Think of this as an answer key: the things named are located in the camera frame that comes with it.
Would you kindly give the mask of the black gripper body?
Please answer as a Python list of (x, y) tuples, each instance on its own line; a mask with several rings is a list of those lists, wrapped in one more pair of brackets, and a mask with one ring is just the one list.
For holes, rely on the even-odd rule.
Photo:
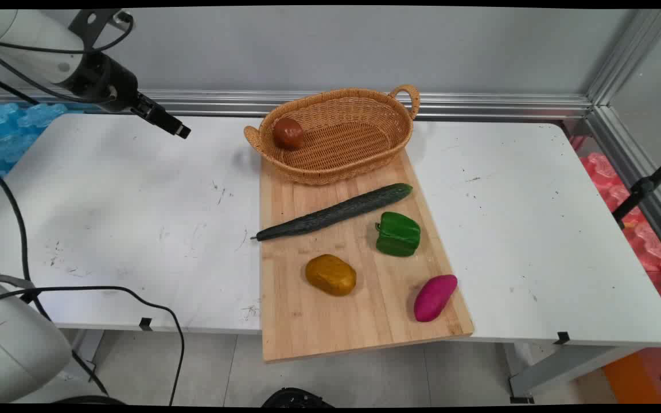
[(128, 110), (138, 103), (136, 76), (108, 55), (82, 55), (68, 78), (68, 91), (109, 112)]

